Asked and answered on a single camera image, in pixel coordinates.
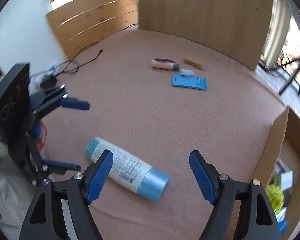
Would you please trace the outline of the person's left hand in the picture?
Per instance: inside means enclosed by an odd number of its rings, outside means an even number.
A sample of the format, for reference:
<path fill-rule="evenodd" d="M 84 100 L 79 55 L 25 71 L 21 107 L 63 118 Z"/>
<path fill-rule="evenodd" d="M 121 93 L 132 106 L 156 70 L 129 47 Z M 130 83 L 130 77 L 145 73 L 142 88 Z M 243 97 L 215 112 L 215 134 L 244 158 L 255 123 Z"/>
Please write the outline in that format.
<path fill-rule="evenodd" d="M 46 144 L 47 128 L 44 125 L 44 123 L 42 121 L 40 121 L 40 122 L 38 122 L 38 125 L 36 126 L 36 129 L 34 131 L 35 131 L 35 135 L 36 135 L 34 142 L 35 142 L 38 152 L 40 152 Z"/>

